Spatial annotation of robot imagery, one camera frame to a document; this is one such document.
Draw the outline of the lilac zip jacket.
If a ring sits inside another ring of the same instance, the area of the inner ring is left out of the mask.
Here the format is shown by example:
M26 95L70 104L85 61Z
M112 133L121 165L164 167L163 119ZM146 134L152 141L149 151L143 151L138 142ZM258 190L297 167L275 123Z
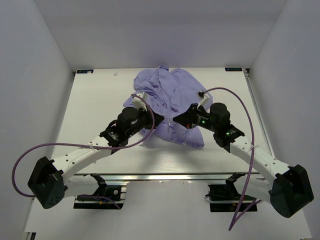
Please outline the lilac zip jacket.
M205 146L203 135L198 127L187 129L173 121L173 118L186 112L191 104L200 102L198 92L205 87L188 71L167 66L147 68L140 71L133 80L135 94L145 92L152 110L164 117L153 134L163 141L187 145L193 148Z

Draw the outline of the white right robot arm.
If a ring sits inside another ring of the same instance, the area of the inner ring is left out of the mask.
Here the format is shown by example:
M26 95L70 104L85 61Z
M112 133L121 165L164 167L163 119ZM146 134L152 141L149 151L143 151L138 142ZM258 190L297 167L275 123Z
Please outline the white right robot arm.
M173 121L187 129L202 127L212 131L219 147L247 164L252 164L262 175L262 178L250 176L246 180L244 173L234 173L225 181L225 195L210 192L208 196L212 199L236 200L246 188L247 196L271 204L285 218L290 218L314 200L306 169L299 164L290 166L255 147L241 130L231 124L230 112L223 103L212 104L209 112L202 106L192 104L185 113L174 117Z

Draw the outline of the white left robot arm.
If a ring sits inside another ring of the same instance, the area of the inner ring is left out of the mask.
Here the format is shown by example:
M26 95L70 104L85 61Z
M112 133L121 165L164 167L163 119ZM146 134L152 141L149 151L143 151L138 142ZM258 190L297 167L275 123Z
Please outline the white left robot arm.
M145 129L151 132L164 117L148 110L126 107L107 128L88 145L60 157L40 158L28 180L28 187L44 209L56 206L62 199L79 196L116 204L120 197L97 173L78 175L87 166L126 149L129 138Z

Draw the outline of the dark table corner label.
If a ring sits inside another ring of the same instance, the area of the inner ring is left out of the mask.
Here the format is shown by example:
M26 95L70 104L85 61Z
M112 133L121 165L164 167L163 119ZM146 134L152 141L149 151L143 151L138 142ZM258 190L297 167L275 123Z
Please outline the dark table corner label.
M241 67L225 67L224 68L226 72L242 72Z

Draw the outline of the white front cover board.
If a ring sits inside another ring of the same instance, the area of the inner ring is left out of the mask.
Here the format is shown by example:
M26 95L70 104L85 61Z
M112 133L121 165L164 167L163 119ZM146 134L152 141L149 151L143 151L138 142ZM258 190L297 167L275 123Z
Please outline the white front cover board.
M302 211L283 218L262 202L230 228L231 212L211 212L202 182L135 181L120 210L51 209L34 201L25 227L38 240L300 240L311 238Z

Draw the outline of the dark left corner label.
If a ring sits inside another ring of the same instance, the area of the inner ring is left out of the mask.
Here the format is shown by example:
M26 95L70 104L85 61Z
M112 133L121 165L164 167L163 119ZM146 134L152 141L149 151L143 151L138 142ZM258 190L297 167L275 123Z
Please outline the dark left corner label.
M92 74L93 72L93 69L78 69L76 74Z

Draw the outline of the aluminium table front rail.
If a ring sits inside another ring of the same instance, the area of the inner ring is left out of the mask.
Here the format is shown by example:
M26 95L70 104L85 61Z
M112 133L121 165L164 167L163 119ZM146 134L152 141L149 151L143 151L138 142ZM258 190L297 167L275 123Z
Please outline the aluminium table front rail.
M238 179L240 177L245 177L247 174L243 172L236 173L201 173L201 174L76 174L71 176L69 179L64 180L62 176L62 171L57 171L55 173L47 174L48 181L60 181L62 184L67 183L81 183L89 181L96 181L98 183L103 182L132 182L132 181L224 181L228 178Z

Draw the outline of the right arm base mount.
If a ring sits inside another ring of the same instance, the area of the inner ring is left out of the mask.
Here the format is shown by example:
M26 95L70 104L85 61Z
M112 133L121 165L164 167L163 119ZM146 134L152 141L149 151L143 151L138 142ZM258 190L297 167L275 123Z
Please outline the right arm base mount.
M240 178L246 180L244 173L234 173L223 184L210 184L205 198L209 200L211 213L234 213L237 209L242 189L236 190L234 183Z

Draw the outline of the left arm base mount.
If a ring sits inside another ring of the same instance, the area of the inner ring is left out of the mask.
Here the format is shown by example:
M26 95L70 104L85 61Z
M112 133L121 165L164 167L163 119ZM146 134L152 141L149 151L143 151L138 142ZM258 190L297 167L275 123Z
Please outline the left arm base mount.
M93 193L85 193L88 197L77 195L73 208L81 210L121 210L127 192L126 183L113 183L106 181L101 175L92 173L83 177L90 177L93 180Z

